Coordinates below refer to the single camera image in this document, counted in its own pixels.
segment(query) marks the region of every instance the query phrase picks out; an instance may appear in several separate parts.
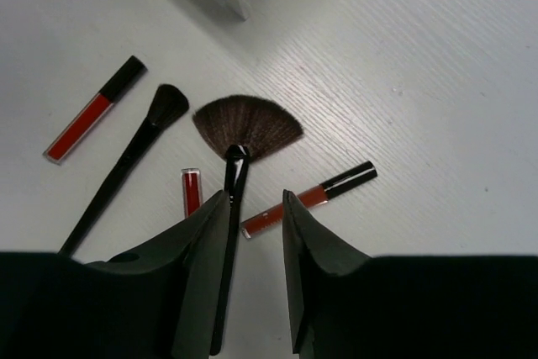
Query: white table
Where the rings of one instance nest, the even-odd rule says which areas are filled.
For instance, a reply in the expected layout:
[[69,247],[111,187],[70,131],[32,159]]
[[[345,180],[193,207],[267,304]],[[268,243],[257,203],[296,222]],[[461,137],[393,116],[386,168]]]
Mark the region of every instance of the white table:
[[[366,159],[379,178],[315,210],[382,254],[538,250],[537,0],[0,0],[0,249],[56,251],[161,82],[192,110],[232,93],[272,98],[304,124],[256,163],[244,217]],[[41,153],[131,54],[146,77],[63,166]],[[224,163],[190,117],[139,164],[76,258],[107,260],[182,219],[180,170]],[[292,357],[281,230],[241,240],[225,348]]]

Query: lipstick tube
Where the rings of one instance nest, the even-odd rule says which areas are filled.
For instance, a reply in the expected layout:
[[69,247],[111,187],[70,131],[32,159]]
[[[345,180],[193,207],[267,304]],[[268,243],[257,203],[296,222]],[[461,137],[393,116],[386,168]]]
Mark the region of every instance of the lipstick tube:
[[[316,187],[310,188],[308,191],[300,193],[297,197],[305,207],[312,208],[322,203],[327,203],[342,193],[347,193],[351,189],[375,177],[377,177],[376,168],[370,161],[367,161],[330,180],[322,182]],[[283,215],[284,209],[280,203],[244,221],[241,232],[244,237],[251,239],[263,230],[280,222]]]
[[202,197],[202,179],[197,168],[184,168],[182,170],[183,183],[183,209],[188,218],[200,207]]
[[48,161],[61,164],[93,126],[116,104],[146,72],[144,64],[131,56],[108,80],[92,100],[71,121],[43,153]]

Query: brush handle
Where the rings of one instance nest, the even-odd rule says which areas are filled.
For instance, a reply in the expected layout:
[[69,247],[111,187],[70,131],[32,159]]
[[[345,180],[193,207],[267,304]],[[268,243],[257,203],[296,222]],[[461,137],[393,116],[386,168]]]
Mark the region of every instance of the brush handle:
[[228,308],[229,288],[234,274],[235,252],[239,239],[241,201],[245,191],[246,177],[249,171],[250,154],[243,146],[232,145],[226,152],[226,175],[224,190],[229,193],[229,228],[224,266],[220,280],[219,301],[213,327],[210,355],[215,356],[222,349],[224,328],[226,325],[226,309]]
[[71,256],[86,237],[87,233],[98,221],[101,214],[107,208],[110,201],[121,188],[129,173],[136,166],[136,163],[150,148],[151,144],[159,137],[162,130],[151,124],[147,119],[136,131],[127,149],[119,158],[118,162],[107,175],[103,184],[93,197],[86,211],[78,221],[75,229],[71,232],[59,253]]

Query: fan brush bristles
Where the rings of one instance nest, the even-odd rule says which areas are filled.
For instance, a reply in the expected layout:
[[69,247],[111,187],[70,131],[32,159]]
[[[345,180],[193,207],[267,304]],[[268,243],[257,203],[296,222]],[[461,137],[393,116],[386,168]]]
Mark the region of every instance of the fan brush bristles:
[[209,147],[223,159],[230,145],[243,145],[251,161],[257,161],[303,135],[301,124],[280,105],[245,95],[215,100],[201,107],[193,121]]
[[153,97],[147,119],[164,130],[187,111],[188,100],[183,93],[170,84],[161,84]]

